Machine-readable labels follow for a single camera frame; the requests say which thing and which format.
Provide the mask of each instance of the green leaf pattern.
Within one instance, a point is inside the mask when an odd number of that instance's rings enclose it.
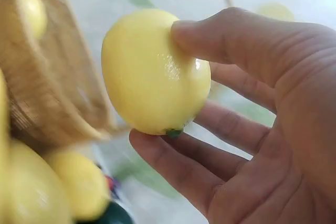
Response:
[[[171,199],[180,196],[159,173],[140,157],[136,157],[132,161],[126,161],[119,165],[118,170],[113,173],[113,177],[121,183],[132,177],[143,185]]]
[[[150,0],[128,0],[131,4],[139,8],[153,8],[154,5]]]

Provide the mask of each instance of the wicker basket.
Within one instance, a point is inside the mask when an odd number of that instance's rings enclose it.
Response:
[[[48,28],[37,41],[23,0],[0,0],[0,68],[13,134],[37,151],[101,139],[115,127],[100,77],[67,0],[43,0]]]

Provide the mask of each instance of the human hand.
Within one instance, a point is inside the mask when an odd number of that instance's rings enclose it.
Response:
[[[251,161],[187,134],[133,130],[135,150],[211,224],[336,223],[336,32],[229,8],[172,35],[277,117],[268,128],[210,101],[196,117]]]

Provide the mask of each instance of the yellow lemon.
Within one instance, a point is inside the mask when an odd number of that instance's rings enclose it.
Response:
[[[27,145],[15,141],[10,150],[11,224],[70,224],[69,204],[61,181]]]
[[[209,63],[177,48],[170,33],[176,20],[158,9],[136,11],[118,20],[102,45],[103,77],[114,108],[147,134],[179,134],[209,93]]]
[[[23,11],[34,37],[40,39],[47,29],[47,11],[42,0],[23,0]]]
[[[54,152],[46,161],[60,177],[76,220],[98,219],[106,210],[110,192],[102,171],[88,158],[74,152]]]

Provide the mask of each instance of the fake fruit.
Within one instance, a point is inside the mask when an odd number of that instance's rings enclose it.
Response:
[[[50,166],[18,141],[14,141],[10,151],[9,223],[72,223],[61,181]]]
[[[74,219],[98,219],[110,200],[108,182],[102,171],[88,158],[73,152],[54,152],[46,161],[60,177],[70,201]]]
[[[0,70],[0,223],[6,223],[4,218],[8,200],[9,114],[7,102],[7,86]]]
[[[24,13],[36,39],[41,39],[47,29],[47,11],[42,0],[23,0]]]
[[[209,63],[178,48],[178,18],[158,9],[126,15],[107,32],[102,71],[110,100],[137,130],[178,135],[203,106],[211,85]]]

